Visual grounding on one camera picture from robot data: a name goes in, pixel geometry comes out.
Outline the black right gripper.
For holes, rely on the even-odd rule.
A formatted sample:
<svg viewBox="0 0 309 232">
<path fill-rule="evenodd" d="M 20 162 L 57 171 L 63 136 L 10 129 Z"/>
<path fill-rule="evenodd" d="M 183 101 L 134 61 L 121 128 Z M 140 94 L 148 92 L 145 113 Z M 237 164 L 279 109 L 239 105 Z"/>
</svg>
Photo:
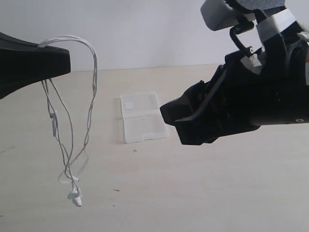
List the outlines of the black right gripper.
<svg viewBox="0 0 309 232">
<path fill-rule="evenodd" d="M 265 42 L 261 72 L 248 70 L 241 51 L 225 57 L 209 82 L 199 81 L 160 107 L 164 122 L 176 128 L 183 145 L 211 144 L 220 137 L 265 125 L 309 121 L 306 80 L 308 43 L 294 22 Z"/>
</svg>

